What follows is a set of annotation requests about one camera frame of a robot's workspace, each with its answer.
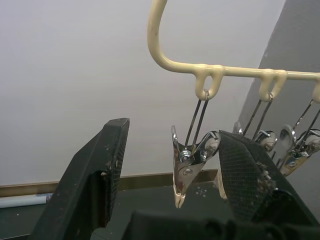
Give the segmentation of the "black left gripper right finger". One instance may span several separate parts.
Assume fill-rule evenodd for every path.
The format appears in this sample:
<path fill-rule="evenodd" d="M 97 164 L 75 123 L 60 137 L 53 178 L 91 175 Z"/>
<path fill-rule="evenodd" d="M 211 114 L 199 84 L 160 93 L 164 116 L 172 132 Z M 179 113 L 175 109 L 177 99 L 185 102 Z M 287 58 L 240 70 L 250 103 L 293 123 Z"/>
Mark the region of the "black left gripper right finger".
<path fill-rule="evenodd" d="M 234 218 L 271 227 L 279 240 L 318 240 L 320 223 L 263 147 L 224 130 L 219 135 L 222 182 Z"/>

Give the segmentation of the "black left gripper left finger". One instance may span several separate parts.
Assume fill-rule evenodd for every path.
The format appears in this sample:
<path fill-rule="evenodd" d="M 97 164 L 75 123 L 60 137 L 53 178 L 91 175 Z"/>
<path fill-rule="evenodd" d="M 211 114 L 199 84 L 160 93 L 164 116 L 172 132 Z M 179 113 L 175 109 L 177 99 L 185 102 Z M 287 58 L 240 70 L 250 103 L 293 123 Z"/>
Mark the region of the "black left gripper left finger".
<path fill-rule="evenodd" d="M 129 118 L 109 120 L 72 158 L 32 240 L 89 240 L 106 227 L 119 189 Z"/>

